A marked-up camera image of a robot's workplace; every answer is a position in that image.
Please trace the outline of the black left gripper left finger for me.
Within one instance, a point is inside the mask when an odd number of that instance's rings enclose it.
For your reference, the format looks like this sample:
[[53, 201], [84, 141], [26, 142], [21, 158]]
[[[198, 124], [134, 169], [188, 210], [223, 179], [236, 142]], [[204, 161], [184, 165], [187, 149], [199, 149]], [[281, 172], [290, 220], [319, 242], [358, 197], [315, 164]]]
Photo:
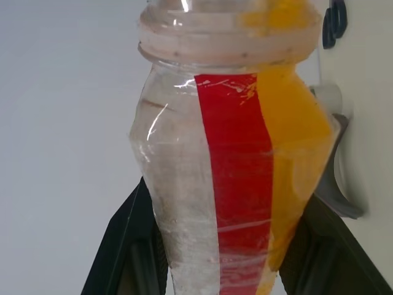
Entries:
[[168, 262], [140, 180], [107, 225], [82, 294], [165, 294]]

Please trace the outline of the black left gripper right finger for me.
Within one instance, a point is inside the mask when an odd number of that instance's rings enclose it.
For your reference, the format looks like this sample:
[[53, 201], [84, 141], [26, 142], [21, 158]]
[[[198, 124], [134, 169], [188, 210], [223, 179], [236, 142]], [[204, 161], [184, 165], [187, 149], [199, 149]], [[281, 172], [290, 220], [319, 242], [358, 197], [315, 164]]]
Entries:
[[279, 269], [290, 295], [391, 295], [392, 288], [347, 228], [311, 197]]

